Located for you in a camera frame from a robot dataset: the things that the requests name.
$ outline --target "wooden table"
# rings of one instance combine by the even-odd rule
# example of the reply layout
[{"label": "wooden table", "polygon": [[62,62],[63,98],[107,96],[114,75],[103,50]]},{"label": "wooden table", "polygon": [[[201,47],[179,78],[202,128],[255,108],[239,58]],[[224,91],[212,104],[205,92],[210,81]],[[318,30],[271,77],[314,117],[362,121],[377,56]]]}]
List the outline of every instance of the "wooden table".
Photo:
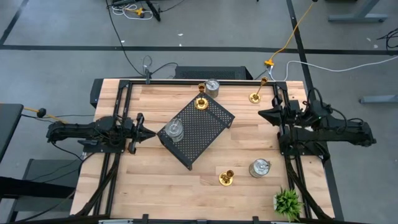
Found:
[{"label": "wooden table", "polygon": [[[104,80],[95,120],[112,115],[118,83],[118,79]],[[287,86],[291,100],[306,99],[302,82],[287,82]],[[136,155],[125,151],[111,217],[142,218],[147,213],[150,219],[252,220],[258,216],[260,220],[285,220],[275,214],[272,202],[281,187],[289,187],[276,136],[279,128],[257,113],[272,107],[274,95],[272,88],[265,86],[260,92],[261,102],[252,104],[248,96],[257,89],[257,85],[221,86],[215,100],[235,119],[231,128],[225,129],[193,163],[192,171],[163,147],[158,137],[138,145]],[[144,126],[157,132],[197,94],[197,85],[133,85],[128,116],[135,119],[143,113]],[[83,164],[71,214],[79,211],[96,190],[103,157],[97,153]],[[255,179],[248,167],[258,158],[270,161],[272,166],[266,176]],[[308,191],[323,211],[334,217],[321,160],[315,156],[301,158]],[[235,173],[233,184],[224,187],[218,176],[229,169]],[[105,190],[100,213],[104,212],[107,193]]]}]

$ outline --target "black perforated tray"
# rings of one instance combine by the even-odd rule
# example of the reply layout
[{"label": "black perforated tray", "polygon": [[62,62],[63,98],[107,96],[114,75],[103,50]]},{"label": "black perforated tray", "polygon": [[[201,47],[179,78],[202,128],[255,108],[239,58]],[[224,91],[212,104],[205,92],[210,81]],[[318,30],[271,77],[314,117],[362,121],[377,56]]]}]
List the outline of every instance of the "black perforated tray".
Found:
[{"label": "black perforated tray", "polygon": [[193,162],[217,136],[225,128],[231,127],[235,118],[206,93],[203,93],[203,97],[209,102],[208,108],[196,109],[195,99],[198,97],[200,93],[174,117],[182,120],[183,139],[181,141],[173,142],[166,134],[165,127],[157,133],[161,143],[189,170],[192,170]]}]

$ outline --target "gold candle holder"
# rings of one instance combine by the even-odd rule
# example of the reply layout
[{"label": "gold candle holder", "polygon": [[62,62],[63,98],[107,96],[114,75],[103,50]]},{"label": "gold candle holder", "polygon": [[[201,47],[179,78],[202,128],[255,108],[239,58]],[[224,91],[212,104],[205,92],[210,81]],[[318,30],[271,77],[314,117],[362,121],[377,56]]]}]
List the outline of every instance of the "gold candle holder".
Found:
[{"label": "gold candle holder", "polygon": [[265,85],[268,82],[268,78],[267,77],[262,77],[261,78],[261,84],[260,84],[260,88],[258,89],[257,93],[252,93],[249,95],[249,100],[252,103],[260,103],[261,101],[261,96],[259,95],[259,92],[261,90],[261,87],[263,85]]},{"label": "gold candle holder", "polygon": [[222,185],[229,186],[232,184],[233,177],[234,177],[234,172],[229,170],[227,172],[220,174],[220,176],[218,177],[218,180],[220,181],[220,183]]},{"label": "gold candle holder", "polygon": [[203,98],[203,94],[205,92],[205,84],[201,83],[198,85],[199,92],[201,93],[200,98],[195,100],[195,108],[198,110],[204,110],[209,106],[209,101],[206,98]]}]

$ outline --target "silver tin can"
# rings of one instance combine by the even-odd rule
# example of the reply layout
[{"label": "silver tin can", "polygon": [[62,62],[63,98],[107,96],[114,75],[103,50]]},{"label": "silver tin can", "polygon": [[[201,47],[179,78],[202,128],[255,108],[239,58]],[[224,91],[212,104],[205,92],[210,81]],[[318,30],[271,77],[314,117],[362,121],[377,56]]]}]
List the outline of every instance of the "silver tin can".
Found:
[{"label": "silver tin can", "polygon": [[256,159],[249,166],[249,173],[255,178],[260,178],[263,175],[268,174],[271,163],[265,159]]},{"label": "silver tin can", "polygon": [[216,98],[218,96],[218,90],[220,89],[220,83],[216,79],[211,78],[205,82],[205,85],[205,93],[207,93],[207,95],[211,96],[213,99]]},{"label": "silver tin can", "polygon": [[173,140],[173,142],[179,142],[184,137],[184,130],[182,127],[181,119],[173,119],[166,124],[166,134]]}]

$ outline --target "gray concrete floor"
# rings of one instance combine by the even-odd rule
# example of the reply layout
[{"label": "gray concrete floor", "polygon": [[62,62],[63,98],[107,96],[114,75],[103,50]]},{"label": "gray concrete floor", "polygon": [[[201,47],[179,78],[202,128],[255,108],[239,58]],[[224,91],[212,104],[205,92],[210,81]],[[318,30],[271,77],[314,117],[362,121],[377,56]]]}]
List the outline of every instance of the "gray concrete floor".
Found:
[{"label": "gray concrete floor", "polygon": [[[0,29],[4,30],[22,0],[0,0]],[[177,0],[159,1],[165,9]],[[311,1],[294,1],[301,17]],[[319,1],[302,22],[300,31],[306,49],[384,49],[376,41],[397,28],[397,3],[381,1],[373,10],[388,13],[383,24],[330,24],[329,14],[343,14],[361,4]],[[261,0],[186,0],[162,14],[162,22],[132,21],[114,16],[115,25],[125,45],[129,46],[216,46],[282,47],[292,31],[285,1]],[[30,0],[16,23],[7,45],[118,45],[109,22],[104,1],[100,0]],[[289,48],[296,48],[295,41]],[[263,61],[270,53],[250,52],[128,52],[141,68],[142,59],[150,55],[152,68],[167,62],[186,66],[247,66],[252,75],[264,70]],[[389,58],[372,55],[307,55],[309,63],[341,69]],[[297,54],[279,54],[274,61],[276,78],[285,74],[285,64],[299,60]],[[354,147],[329,144],[345,219],[367,223],[395,223],[398,207],[398,106],[361,105],[363,95],[397,94],[397,61],[345,73],[331,73],[310,68],[314,86],[324,101],[341,110],[348,118],[367,121],[377,144]],[[289,80],[304,80],[302,68],[292,64]],[[122,52],[101,51],[20,51],[0,50],[0,101],[22,103],[32,108],[47,108],[51,114],[93,114],[89,93],[94,78],[135,76]],[[174,74],[167,67],[154,78]],[[68,118],[88,123],[91,118]],[[6,155],[0,175],[21,178],[27,162],[34,159],[73,159],[46,142],[47,123],[21,118]],[[81,153],[75,140],[60,142],[64,148]],[[6,211],[11,202],[2,202]],[[1,212],[0,222],[5,215]]]}]

